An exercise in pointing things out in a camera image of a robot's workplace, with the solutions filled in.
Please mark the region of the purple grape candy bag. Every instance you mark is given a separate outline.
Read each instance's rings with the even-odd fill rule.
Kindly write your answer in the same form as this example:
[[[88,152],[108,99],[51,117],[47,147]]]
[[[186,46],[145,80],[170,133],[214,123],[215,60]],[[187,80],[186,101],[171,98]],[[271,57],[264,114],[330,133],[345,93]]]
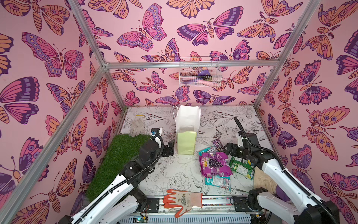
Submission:
[[[205,178],[213,176],[227,177],[233,174],[228,156],[222,152],[203,153],[199,156],[201,174]]]

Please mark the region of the teal Fox's candy bag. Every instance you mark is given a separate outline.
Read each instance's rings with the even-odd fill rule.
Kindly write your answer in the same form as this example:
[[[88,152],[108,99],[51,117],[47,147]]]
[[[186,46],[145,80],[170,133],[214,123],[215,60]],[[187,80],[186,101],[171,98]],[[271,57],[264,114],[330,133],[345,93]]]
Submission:
[[[217,153],[217,152],[218,150],[216,149],[215,146],[207,147],[199,152],[199,156],[202,156],[205,153]]]

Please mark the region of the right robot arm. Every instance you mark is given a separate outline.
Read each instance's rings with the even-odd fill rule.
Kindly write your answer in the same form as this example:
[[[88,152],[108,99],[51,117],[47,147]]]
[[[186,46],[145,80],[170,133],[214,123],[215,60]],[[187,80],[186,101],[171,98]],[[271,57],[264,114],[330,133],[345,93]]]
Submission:
[[[251,162],[255,169],[267,174],[289,197],[285,202],[265,188],[248,192],[247,203],[251,210],[268,210],[288,224],[338,224],[338,207],[332,201],[324,201],[309,190],[284,166],[277,154],[261,147],[254,133],[246,133],[240,121],[234,119],[239,128],[240,145],[228,144],[227,154]]]

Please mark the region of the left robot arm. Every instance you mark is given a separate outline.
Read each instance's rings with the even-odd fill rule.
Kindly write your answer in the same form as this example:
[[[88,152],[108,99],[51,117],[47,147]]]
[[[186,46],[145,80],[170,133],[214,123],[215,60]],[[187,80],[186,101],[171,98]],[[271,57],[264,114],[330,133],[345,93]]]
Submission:
[[[64,216],[60,224],[115,224],[125,216],[141,212],[147,196],[138,185],[154,171],[161,157],[174,155],[175,140],[166,145],[162,137],[152,134],[139,148],[139,155],[128,162],[112,183],[89,205],[73,216]]]

